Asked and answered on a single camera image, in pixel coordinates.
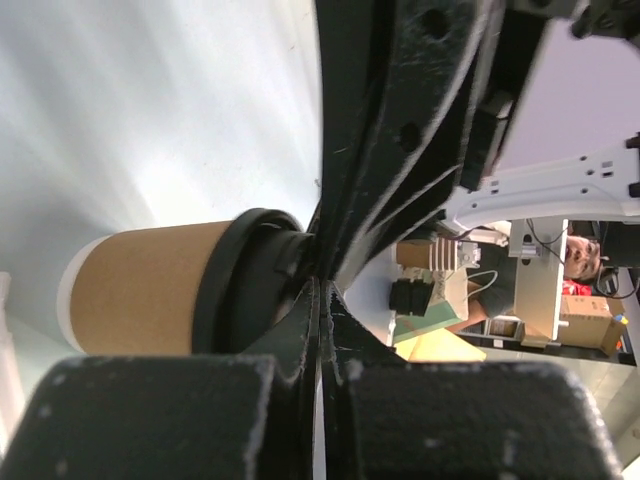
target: person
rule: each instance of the person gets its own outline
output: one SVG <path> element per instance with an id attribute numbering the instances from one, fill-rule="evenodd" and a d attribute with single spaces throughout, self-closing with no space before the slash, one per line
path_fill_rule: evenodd
<path id="1" fill-rule="evenodd" d="M 487 272 L 487 274 L 476 275 L 471 281 L 482 287 L 494 278 L 494 275 L 489 272 L 495 271 L 498 276 L 488 288 L 469 297 L 468 319 L 449 327 L 451 332 L 459 332 L 488 318 L 505 315 L 513 310 L 518 259 L 509 257 L 508 247 L 493 244 L 480 244 L 480 252 L 480 268 L 469 270 L 468 273 Z M 564 276 L 565 279 L 583 285 L 594 285 L 597 280 L 605 281 L 609 273 L 601 263 L 598 242 L 568 235 Z"/>

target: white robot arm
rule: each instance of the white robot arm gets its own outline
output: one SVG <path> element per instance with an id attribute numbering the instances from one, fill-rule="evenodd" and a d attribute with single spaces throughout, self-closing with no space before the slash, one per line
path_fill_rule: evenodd
<path id="1" fill-rule="evenodd" d="M 590 155 L 497 172 L 454 191 L 442 226 L 463 234 L 500 220 L 560 217 L 640 223 L 640 136 Z"/>

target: brown cup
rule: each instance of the brown cup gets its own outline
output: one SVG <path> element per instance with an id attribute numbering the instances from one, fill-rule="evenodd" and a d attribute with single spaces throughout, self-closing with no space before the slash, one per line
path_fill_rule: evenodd
<path id="1" fill-rule="evenodd" d="M 230 224 L 136 230 L 87 245 L 58 291 L 65 338 L 94 355 L 189 355 L 200 282 Z"/>

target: yellow object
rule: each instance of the yellow object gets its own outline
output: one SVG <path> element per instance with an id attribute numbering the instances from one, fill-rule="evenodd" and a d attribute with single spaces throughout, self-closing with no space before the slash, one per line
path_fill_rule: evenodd
<path id="1" fill-rule="evenodd" d="M 441 328 L 395 345 L 396 354 L 409 362 L 482 362 L 487 354 Z"/>

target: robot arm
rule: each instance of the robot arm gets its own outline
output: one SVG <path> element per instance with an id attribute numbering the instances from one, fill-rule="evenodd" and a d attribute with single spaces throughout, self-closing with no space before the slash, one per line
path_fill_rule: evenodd
<path id="1" fill-rule="evenodd" d="M 480 190 L 458 188 L 443 227 L 539 217 L 640 223 L 640 135 L 590 155 L 497 172 Z"/>

